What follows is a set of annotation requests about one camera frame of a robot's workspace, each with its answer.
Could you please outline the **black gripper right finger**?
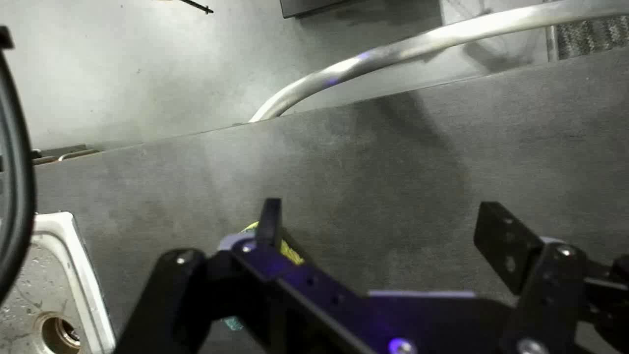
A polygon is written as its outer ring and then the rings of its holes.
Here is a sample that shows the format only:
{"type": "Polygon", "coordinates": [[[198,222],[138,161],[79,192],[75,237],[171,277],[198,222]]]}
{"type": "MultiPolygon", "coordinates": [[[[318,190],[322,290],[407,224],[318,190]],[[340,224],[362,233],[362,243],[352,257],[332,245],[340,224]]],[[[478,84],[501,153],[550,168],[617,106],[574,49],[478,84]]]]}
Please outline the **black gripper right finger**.
{"type": "Polygon", "coordinates": [[[517,296],[499,336],[503,354],[590,354],[576,342],[590,322],[603,342],[629,354],[629,255],[609,263],[544,237],[501,202],[480,204],[474,245],[517,296]]]}

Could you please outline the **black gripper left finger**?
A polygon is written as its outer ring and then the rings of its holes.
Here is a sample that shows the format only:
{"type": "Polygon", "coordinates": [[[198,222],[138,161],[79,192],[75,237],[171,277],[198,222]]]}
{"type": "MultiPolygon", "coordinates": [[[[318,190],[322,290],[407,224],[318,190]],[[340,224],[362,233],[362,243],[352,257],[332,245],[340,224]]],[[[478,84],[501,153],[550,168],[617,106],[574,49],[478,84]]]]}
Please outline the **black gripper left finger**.
{"type": "Polygon", "coordinates": [[[250,237],[214,255],[163,251],[116,354],[198,354],[226,318],[267,354],[366,351],[368,302],[311,261],[291,259],[281,216],[281,200],[267,198],[250,237]]]}

